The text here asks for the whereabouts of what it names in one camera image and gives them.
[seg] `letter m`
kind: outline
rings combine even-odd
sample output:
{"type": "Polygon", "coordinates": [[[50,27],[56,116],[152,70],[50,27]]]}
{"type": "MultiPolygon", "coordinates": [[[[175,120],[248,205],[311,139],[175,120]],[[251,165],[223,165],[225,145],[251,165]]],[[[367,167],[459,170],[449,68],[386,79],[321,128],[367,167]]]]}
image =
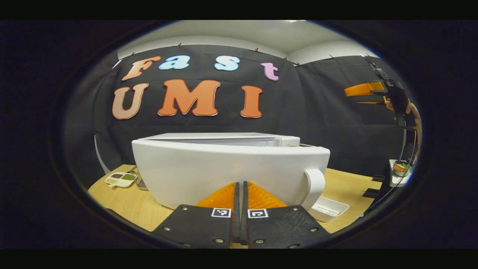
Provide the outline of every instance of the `letter m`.
{"type": "Polygon", "coordinates": [[[177,109],[174,108],[174,102],[177,103],[183,115],[189,112],[195,102],[196,107],[193,109],[194,115],[217,115],[217,109],[214,107],[214,98],[216,89],[221,85],[219,81],[203,80],[191,92],[182,79],[167,80],[164,82],[164,85],[166,86],[166,94],[164,96],[163,107],[158,110],[158,115],[176,115],[177,109]]]}

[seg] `white wall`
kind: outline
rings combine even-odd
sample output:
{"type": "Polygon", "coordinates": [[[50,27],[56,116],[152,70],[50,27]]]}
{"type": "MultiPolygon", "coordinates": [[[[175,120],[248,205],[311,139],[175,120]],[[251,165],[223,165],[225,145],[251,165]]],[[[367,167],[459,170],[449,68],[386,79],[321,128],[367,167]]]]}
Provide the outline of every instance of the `white wall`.
{"type": "Polygon", "coordinates": [[[270,47],[266,47],[260,44],[252,43],[246,40],[221,37],[221,36],[208,36],[208,35],[191,35],[191,36],[182,36],[182,37],[172,37],[166,39],[160,39],[156,41],[151,41],[138,45],[135,47],[123,49],[118,51],[118,59],[123,59],[131,55],[133,52],[139,53],[147,50],[152,50],[155,48],[176,46],[179,43],[181,45],[225,45],[233,46],[239,48],[245,48],[250,50],[259,49],[260,52],[274,55],[280,58],[287,57],[287,60],[290,60],[294,63],[306,64],[309,62],[328,59],[330,56],[339,57],[339,56],[356,56],[359,54],[370,55],[378,57],[370,50],[362,47],[361,45],[353,41],[329,41],[316,45],[311,45],[299,50],[296,50],[289,55],[284,52],[275,50],[270,47]]]}

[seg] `orange letter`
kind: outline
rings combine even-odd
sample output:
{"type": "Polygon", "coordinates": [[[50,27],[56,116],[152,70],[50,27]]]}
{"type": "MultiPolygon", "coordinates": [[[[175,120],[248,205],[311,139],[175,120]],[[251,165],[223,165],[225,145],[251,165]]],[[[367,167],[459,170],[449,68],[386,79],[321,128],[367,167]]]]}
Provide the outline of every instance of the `orange letter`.
{"type": "Polygon", "coordinates": [[[119,88],[115,91],[115,99],[113,100],[113,116],[119,120],[126,120],[138,113],[141,105],[141,98],[144,90],[148,87],[148,83],[141,83],[133,87],[134,95],[131,107],[128,110],[123,109],[123,101],[129,87],[119,88]]]}
{"type": "Polygon", "coordinates": [[[197,100],[193,114],[196,116],[214,116],[217,109],[214,108],[214,97],[216,89],[221,85],[219,81],[203,80],[193,91],[189,91],[186,83],[182,79],[170,79],[164,82],[166,94],[164,96],[163,107],[158,110],[160,116],[176,115],[177,109],[174,108],[174,100],[178,104],[179,110],[186,115],[194,102],[197,100]]]}
{"type": "Polygon", "coordinates": [[[156,57],[153,57],[153,58],[148,58],[148,59],[144,59],[144,60],[135,62],[133,64],[133,67],[131,67],[130,72],[127,75],[125,75],[122,80],[125,81],[127,79],[135,78],[135,77],[141,75],[141,69],[143,69],[143,70],[148,69],[152,65],[153,62],[159,61],[160,59],[161,59],[161,57],[156,56],[156,57]]]}
{"type": "Polygon", "coordinates": [[[262,93],[262,89],[254,86],[242,86],[242,90],[245,92],[246,98],[244,109],[240,114],[246,118],[260,118],[262,113],[259,111],[259,94],[262,93]]]}

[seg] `person's arm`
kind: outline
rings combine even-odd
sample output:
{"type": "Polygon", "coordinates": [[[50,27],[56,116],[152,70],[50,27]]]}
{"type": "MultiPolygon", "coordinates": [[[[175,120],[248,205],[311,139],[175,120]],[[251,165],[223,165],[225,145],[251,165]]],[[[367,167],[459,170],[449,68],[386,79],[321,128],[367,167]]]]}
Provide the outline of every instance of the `person's arm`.
{"type": "MultiPolygon", "coordinates": [[[[391,104],[390,98],[388,98],[385,101],[385,104],[387,105],[388,109],[393,111],[393,105],[391,104]]],[[[418,141],[417,141],[417,153],[415,156],[418,157],[420,153],[420,145],[422,144],[422,119],[420,118],[420,113],[418,112],[418,109],[412,103],[408,103],[407,109],[405,110],[405,113],[407,113],[407,115],[410,114],[410,112],[413,113],[413,116],[415,118],[415,126],[417,128],[418,141]]]]}

